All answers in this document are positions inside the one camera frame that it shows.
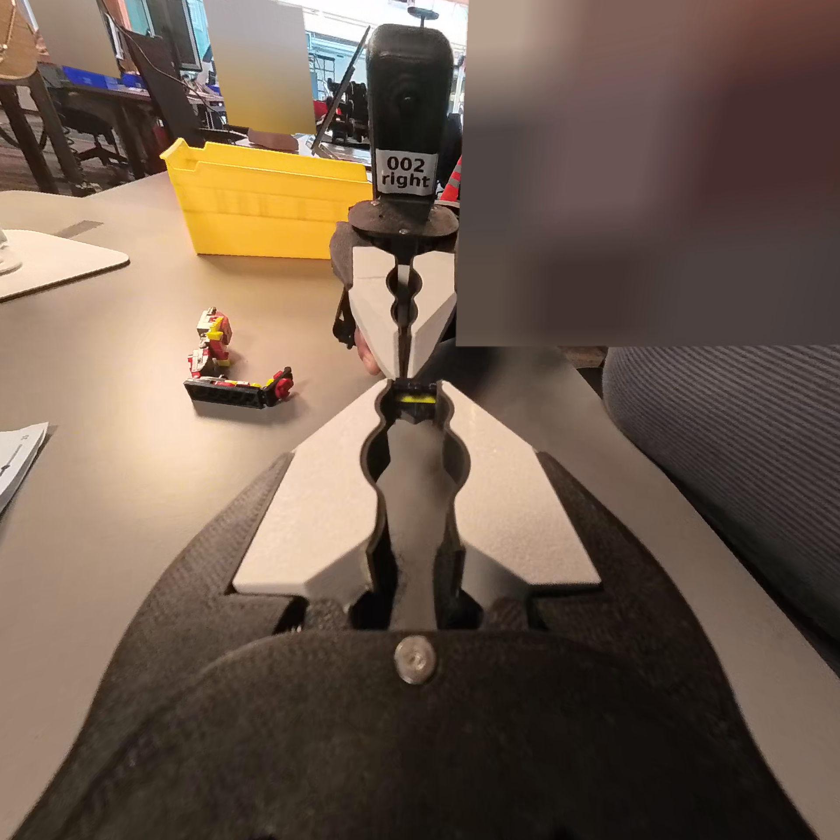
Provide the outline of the row of blue bins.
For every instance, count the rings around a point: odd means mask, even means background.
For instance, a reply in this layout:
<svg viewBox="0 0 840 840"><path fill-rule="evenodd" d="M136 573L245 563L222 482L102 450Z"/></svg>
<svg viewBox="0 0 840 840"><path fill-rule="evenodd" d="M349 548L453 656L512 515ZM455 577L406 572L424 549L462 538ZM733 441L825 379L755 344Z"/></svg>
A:
<svg viewBox="0 0 840 840"><path fill-rule="evenodd" d="M135 72L123 72L120 77L111 77L71 66L61 66L60 68L63 70L69 83L78 87L109 91L146 89L142 77Z"/></svg>

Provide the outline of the black office chair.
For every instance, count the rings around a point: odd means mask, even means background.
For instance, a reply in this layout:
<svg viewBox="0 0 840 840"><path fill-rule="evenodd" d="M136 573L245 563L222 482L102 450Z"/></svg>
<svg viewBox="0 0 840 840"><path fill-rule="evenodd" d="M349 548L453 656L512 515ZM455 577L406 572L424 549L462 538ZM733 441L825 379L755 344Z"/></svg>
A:
<svg viewBox="0 0 840 840"><path fill-rule="evenodd" d="M130 182L130 162L121 153L110 121L93 112L67 105L59 106L59 116L71 152L81 169L85 163L95 161L108 173L110 186Z"/></svg>

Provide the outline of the white lamp base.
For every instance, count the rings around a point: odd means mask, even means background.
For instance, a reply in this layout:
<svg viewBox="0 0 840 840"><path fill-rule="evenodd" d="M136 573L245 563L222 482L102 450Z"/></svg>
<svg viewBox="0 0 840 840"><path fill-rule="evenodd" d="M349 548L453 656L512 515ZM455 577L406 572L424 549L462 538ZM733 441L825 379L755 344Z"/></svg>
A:
<svg viewBox="0 0 840 840"><path fill-rule="evenodd" d="M127 266L117 250L31 230L1 231L1 301Z"/></svg>

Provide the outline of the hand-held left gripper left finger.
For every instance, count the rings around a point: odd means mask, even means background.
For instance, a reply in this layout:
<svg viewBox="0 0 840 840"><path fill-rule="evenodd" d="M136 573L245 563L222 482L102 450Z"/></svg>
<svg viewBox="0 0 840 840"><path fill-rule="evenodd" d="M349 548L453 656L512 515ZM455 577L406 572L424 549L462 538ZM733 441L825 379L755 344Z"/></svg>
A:
<svg viewBox="0 0 840 840"><path fill-rule="evenodd" d="M380 381L297 446L233 580L239 595L338 604L358 628L386 629L396 563L376 485L389 465Z"/></svg>

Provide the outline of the red black yellow brick model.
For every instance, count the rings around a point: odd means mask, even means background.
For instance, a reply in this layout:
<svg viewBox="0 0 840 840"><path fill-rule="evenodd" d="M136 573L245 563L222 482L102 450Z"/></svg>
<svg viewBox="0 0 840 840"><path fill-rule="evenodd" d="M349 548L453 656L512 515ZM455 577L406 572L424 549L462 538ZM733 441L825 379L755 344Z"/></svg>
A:
<svg viewBox="0 0 840 840"><path fill-rule="evenodd" d="M294 378L289 366L274 373L266 383L230 378L233 330L225 313L216 307L205 309L196 333L198 345L187 356L190 375L183 383L192 402L263 410L290 397Z"/></svg>

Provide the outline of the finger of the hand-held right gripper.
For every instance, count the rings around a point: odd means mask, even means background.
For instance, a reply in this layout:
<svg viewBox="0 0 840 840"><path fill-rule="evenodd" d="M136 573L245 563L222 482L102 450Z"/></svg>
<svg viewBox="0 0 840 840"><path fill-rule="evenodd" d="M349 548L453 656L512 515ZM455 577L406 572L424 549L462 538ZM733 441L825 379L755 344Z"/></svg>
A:
<svg viewBox="0 0 840 840"><path fill-rule="evenodd" d="M368 343L381 372L389 380L399 378L400 328L396 319L396 295L390 283L396 278L396 258L374 246L352 249L350 311Z"/></svg>
<svg viewBox="0 0 840 840"><path fill-rule="evenodd" d="M455 254L418 255L413 259L408 277L402 376L415 379L430 360L455 314Z"/></svg>

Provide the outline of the black monitor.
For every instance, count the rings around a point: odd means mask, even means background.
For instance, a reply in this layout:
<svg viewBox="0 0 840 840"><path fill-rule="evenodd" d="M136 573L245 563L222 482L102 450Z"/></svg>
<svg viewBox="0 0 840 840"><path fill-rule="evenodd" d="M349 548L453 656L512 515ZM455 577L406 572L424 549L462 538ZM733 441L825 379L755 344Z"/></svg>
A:
<svg viewBox="0 0 840 840"><path fill-rule="evenodd" d="M171 141L183 139L191 147L202 149L206 143L202 125L187 97L186 86L173 64L165 40L158 36L140 35L124 27L120 28L120 32Z"/></svg>

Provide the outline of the dragon cover instruction booklet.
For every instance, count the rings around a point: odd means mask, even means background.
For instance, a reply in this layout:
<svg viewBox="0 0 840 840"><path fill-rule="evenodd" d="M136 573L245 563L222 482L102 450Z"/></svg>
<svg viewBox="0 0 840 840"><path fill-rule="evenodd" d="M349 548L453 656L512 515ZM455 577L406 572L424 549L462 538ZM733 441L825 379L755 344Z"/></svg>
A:
<svg viewBox="0 0 840 840"><path fill-rule="evenodd" d="M35 462L49 430L48 423L1 432L1 512Z"/></svg>

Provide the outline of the yellow plastic bin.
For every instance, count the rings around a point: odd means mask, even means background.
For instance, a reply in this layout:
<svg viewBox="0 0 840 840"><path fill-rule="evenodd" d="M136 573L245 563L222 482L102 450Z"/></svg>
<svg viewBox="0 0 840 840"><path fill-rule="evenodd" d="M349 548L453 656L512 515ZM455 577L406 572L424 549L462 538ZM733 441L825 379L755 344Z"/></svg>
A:
<svg viewBox="0 0 840 840"><path fill-rule="evenodd" d="M359 163L184 139L161 159L200 256L329 259L336 225L373 197Z"/></svg>

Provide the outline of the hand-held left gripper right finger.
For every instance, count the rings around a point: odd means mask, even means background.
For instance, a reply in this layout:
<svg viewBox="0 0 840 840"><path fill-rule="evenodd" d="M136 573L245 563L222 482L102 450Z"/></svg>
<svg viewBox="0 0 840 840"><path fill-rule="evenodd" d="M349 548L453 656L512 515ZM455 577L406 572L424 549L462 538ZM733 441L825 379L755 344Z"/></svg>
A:
<svg viewBox="0 0 840 840"><path fill-rule="evenodd" d="M437 383L454 482L436 557L438 627L477 627L502 601L602 585L537 450L448 381Z"/></svg>

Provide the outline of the black brick with red pins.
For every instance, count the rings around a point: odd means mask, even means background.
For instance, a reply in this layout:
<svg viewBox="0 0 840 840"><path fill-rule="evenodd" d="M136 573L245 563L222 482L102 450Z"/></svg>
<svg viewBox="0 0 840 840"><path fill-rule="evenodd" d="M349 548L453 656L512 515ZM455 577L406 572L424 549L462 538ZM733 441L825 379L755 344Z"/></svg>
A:
<svg viewBox="0 0 840 840"><path fill-rule="evenodd" d="M405 392L431 393L436 395L437 401L433 405L412 405L399 403L396 400L396 397ZM395 418L405 420L406 422L414 425L435 420L438 402L436 383L423 383L409 379L397 379L394 380L392 384L390 396L394 406Z"/></svg>

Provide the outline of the person's grey sweater torso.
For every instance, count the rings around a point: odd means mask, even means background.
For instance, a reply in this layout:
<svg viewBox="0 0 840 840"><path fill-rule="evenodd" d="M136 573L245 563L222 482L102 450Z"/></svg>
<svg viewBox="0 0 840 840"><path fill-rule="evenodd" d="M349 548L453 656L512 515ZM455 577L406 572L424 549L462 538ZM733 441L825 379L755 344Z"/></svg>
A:
<svg viewBox="0 0 840 840"><path fill-rule="evenodd" d="M818 632L839 635L839 347L615 347L614 424Z"/></svg>

